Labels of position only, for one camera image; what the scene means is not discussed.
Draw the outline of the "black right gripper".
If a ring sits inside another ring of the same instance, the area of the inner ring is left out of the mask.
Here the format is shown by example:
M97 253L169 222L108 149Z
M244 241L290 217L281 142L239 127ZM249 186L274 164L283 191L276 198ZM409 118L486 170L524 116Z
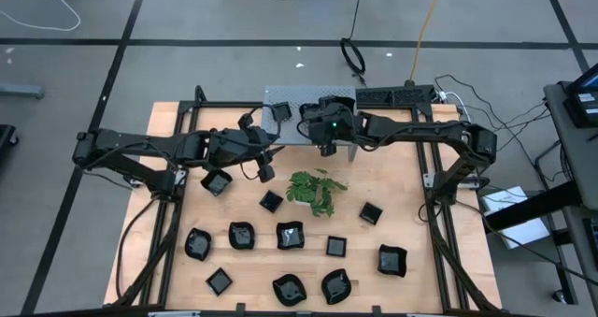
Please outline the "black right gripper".
M338 140L356 143L363 130L362 119L339 102L326 106L303 104L299 111L301 121L298 125L307 127L305 137L320 149L320 155L323 157L337 152L335 143Z

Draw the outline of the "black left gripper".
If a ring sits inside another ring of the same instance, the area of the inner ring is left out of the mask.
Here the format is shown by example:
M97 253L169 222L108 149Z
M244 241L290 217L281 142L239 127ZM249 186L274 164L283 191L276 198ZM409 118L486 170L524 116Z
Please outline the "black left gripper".
M216 169L242 165L254 160L258 165L258 178L268 182L275 177L270 166L273 156L285 149L285 146L269 148L275 140L274 134L265 132L261 127L249 127L242 130L225 128L212 132L207 149L207 161Z

